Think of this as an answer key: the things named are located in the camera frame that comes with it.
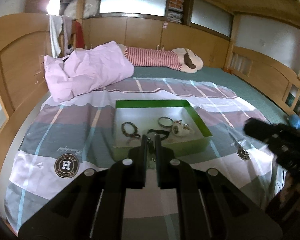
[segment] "green mattress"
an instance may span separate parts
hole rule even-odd
[[[175,78],[197,82],[213,82],[217,85],[230,88],[237,96],[259,109],[269,122],[287,122],[287,115],[275,103],[240,78],[230,75],[220,68],[203,67],[197,73],[190,74],[175,71],[167,67],[135,67],[133,77]]]

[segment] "striped plush body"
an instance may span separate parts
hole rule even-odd
[[[126,47],[124,56],[134,66],[169,67],[174,70],[181,68],[178,55],[172,50]]]

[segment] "wooden footboard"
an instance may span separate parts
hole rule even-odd
[[[0,103],[6,116],[0,129],[0,172],[21,125],[48,92],[45,55],[51,55],[49,15],[22,13],[0,18]]]
[[[234,47],[230,69],[288,115],[300,117],[300,76],[292,69],[271,57],[241,47]]]

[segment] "green box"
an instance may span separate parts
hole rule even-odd
[[[162,145],[174,151],[176,157],[203,152],[212,134],[197,112],[187,100],[117,100],[114,121],[113,159],[119,161],[128,156],[133,147],[141,145],[141,140],[123,135],[121,125],[132,122],[138,127],[138,134],[146,134],[149,129],[169,130],[159,126],[159,117],[167,116],[173,120],[183,120],[195,130],[194,135],[176,137],[169,135]],[[126,125],[128,133],[133,132],[130,125]]]

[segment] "bed sheet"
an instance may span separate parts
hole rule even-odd
[[[202,171],[217,168],[261,208],[281,189],[282,171],[273,154],[242,131],[250,117],[266,120],[254,106],[211,82],[129,78],[62,104],[50,97],[42,105],[16,154],[6,192],[5,210],[13,229],[18,231],[85,169],[100,171],[114,163],[115,102],[122,99],[188,100],[213,137],[204,152],[180,159]],[[240,156],[238,145],[247,150],[248,159]],[[54,169],[65,153],[79,161],[72,178],[61,178]],[[127,190],[122,239],[179,239],[175,190],[160,190],[155,170],[147,170],[143,190]]]

